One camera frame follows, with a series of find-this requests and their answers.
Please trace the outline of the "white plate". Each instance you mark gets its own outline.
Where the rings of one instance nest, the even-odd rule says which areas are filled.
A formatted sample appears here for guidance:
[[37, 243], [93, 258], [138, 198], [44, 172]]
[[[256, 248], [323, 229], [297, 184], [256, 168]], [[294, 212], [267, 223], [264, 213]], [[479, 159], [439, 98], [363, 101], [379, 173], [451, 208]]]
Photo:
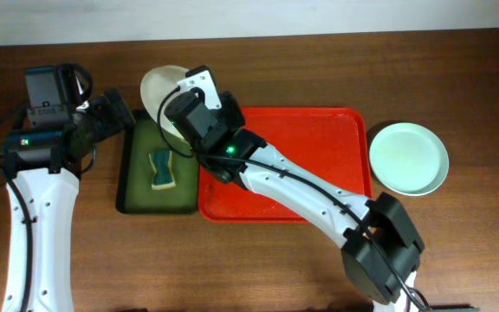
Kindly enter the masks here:
[[177, 86], [177, 81], [185, 78], [187, 68], [165, 65], [148, 71], [140, 83], [140, 96], [148, 114], [157, 120], [157, 112], [162, 100]]

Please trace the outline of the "yellow green sponge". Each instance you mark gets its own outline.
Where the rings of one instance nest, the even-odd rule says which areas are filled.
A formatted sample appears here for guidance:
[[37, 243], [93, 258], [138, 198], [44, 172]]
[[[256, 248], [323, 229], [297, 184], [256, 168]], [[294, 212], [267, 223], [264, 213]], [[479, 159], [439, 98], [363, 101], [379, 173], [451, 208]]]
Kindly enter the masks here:
[[151, 188], [154, 191], [170, 189], [176, 186], [172, 170], [172, 151], [159, 150], [148, 154], [153, 169]]

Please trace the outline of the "light green plate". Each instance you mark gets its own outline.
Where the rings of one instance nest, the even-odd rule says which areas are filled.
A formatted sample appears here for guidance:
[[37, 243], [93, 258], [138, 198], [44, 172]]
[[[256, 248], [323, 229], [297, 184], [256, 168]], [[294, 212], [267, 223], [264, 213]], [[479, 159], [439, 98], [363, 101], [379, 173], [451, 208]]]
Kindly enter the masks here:
[[436, 191], [450, 169], [449, 154], [438, 136], [409, 122], [393, 123], [374, 135], [369, 160], [381, 184], [406, 196]]

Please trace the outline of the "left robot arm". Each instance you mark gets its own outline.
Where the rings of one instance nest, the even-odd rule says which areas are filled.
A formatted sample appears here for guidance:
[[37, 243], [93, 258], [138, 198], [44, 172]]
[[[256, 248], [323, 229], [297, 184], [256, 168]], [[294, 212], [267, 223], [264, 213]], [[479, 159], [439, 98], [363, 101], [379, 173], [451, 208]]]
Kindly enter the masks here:
[[71, 231], [81, 160], [135, 122], [116, 88], [69, 112], [53, 125], [27, 127], [33, 110], [22, 109], [1, 147], [11, 215], [4, 311], [73, 310]]

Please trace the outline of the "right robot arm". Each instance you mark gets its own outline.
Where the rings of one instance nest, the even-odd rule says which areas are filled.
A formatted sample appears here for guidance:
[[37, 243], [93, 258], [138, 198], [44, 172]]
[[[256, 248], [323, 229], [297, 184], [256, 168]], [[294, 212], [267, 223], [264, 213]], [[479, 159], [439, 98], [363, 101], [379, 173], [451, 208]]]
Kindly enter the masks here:
[[215, 179], [270, 198], [313, 224], [340, 249], [347, 279], [375, 303], [429, 311], [411, 285], [424, 242], [403, 204], [388, 193], [376, 199], [329, 184], [288, 160], [245, 129], [234, 97], [215, 101], [200, 88], [174, 88], [159, 104], [191, 148], [191, 156]]

